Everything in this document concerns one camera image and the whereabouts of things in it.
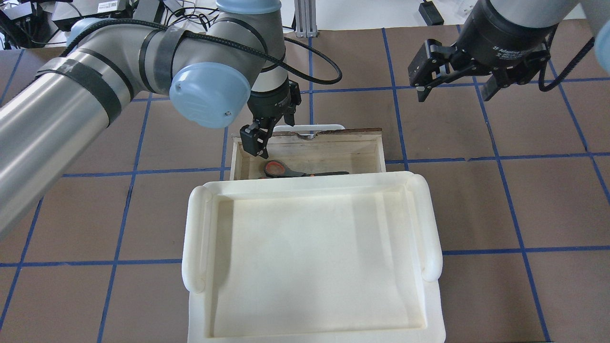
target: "blue cap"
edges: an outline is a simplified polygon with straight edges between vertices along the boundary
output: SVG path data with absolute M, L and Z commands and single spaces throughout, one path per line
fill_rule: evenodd
M 610 20 L 597 33 L 595 55 L 600 65 L 610 74 Z
M 237 14 L 265 14 L 279 10 L 280 0 L 217 0 L 216 6 L 225 12 Z
M 184 67 L 174 76 L 170 99 L 184 117 L 207 128 L 229 126 L 250 97 L 250 83 L 236 69 L 214 62 Z
M 111 20 L 110 18 L 85 18 L 77 21 L 70 29 L 70 36 L 66 39 L 66 44 L 72 43 L 74 38 L 81 34 L 86 28 L 97 23 L 98 21 Z

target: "scissors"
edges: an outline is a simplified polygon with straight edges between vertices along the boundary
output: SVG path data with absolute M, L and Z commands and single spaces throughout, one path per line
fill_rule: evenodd
M 270 178 L 300 178 L 302 176 L 324 176 L 324 175 L 347 175 L 347 171 L 331 171 L 328 173 L 308 174 L 301 171 L 294 171 L 281 161 L 271 160 L 265 163 L 263 168 L 265 175 Z

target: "sticker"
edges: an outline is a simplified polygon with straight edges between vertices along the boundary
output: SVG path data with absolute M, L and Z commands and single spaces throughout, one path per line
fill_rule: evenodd
M 118 10 L 118 1 L 100 2 L 98 4 L 98 13 L 113 12 Z

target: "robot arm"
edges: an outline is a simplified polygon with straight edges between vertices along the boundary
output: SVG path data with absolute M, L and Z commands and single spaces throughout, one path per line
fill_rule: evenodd
M 417 88 L 418 100 L 424 101 L 432 88 L 464 76 L 491 75 L 481 90 L 485 101 L 513 83 L 527 84 L 539 71 L 544 72 L 551 57 L 546 37 L 578 3 L 479 0 L 453 45 L 426 40 L 409 65 L 409 80 Z M 597 57 L 610 73 L 610 4 L 585 0 L 583 7 L 597 35 Z M 580 58 L 592 42 L 583 48 Z
M 300 103 L 283 63 L 281 4 L 217 6 L 207 35 L 125 19 L 75 25 L 66 52 L 0 109 L 0 239 L 142 90 L 169 95 L 210 128 L 227 127 L 248 103 L 254 121 L 241 130 L 244 147 L 266 157 L 273 127 L 282 116 L 294 124 Z M 332 64 L 339 76 L 323 82 L 340 80 Z

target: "black band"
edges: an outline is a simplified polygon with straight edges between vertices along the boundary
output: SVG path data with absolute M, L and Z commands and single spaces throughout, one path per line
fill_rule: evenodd
M 284 54 L 282 55 L 282 58 L 280 58 L 280 60 L 282 60 L 282 62 L 283 62 L 285 58 L 286 58 L 286 51 L 284 51 Z M 261 69 L 260 72 L 264 73 L 266 71 L 271 71 L 277 67 L 279 67 L 279 65 L 277 63 L 274 63 L 274 64 L 270 65 L 269 67 L 265 67 L 265 68 Z
M 153 37 L 160 31 L 161 30 L 154 30 L 154 31 L 151 31 L 148 35 L 146 35 L 146 38 L 144 38 L 144 41 L 142 42 L 142 46 L 140 47 L 140 54 L 138 55 L 138 69 L 140 71 L 140 78 L 142 79 L 142 83 L 144 84 L 144 87 L 146 87 L 146 89 L 149 92 L 153 92 L 153 93 L 154 93 L 153 87 L 148 82 L 148 78 L 146 77 L 146 65 L 144 64 L 144 58 L 146 57 L 146 50 L 148 49 L 148 45 L 150 44 Z
M 220 23 L 222 21 L 228 21 L 229 23 L 235 23 L 238 24 L 239 26 L 243 27 L 244 29 L 250 31 L 256 38 L 258 38 L 260 45 L 262 45 L 263 47 L 263 51 L 267 54 L 268 50 L 267 50 L 267 44 L 265 43 L 265 40 L 263 39 L 263 36 L 256 31 L 255 28 L 252 27 L 252 25 L 246 23 L 245 21 L 239 20 L 239 19 L 235 19 L 235 18 L 231 18 L 230 16 L 226 16 L 224 18 L 220 18 L 216 21 L 214 21 L 214 24 L 216 23 Z
M 127 75 L 125 75 L 125 73 L 121 70 L 121 68 L 118 67 L 118 65 L 116 65 L 113 61 L 108 59 L 108 57 L 100 54 L 97 51 L 93 51 L 93 50 L 87 49 L 87 48 L 78 48 L 76 51 L 91 55 L 91 56 L 97 58 L 98 60 L 106 63 L 106 65 L 108 67 L 110 67 L 110 69 L 114 70 L 114 72 L 119 76 L 119 78 L 121 78 L 121 80 L 123 80 L 123 82 L 125 83 L 125 86 L 127 87 L 127 90 L 129 91 L 129 96 L 130 96 L 129 99 L 131 100 L 134 98 L 134 86 L 131 85 L 131 81 L 127 78 Z
M 56 57 L 40 67 L 36 77 L 46 73 L 57 73 L 72 79 L 88 90 L 102 105 L 110 125 L 121 113 L 121 102 L 114 89 L 102 78 L 101 74 L 88 65 L 66 57 Z
M 174 55 L 176 54 L 180 41 L 182 41 L 184 31 L 185 30 L 180 27 L 168 27 L 157 48 L 153 70 L 154 80 L 157 86 L 160 87 L 160 94 L 168 94 L 170 92 L 171 80 L 174 76 Z

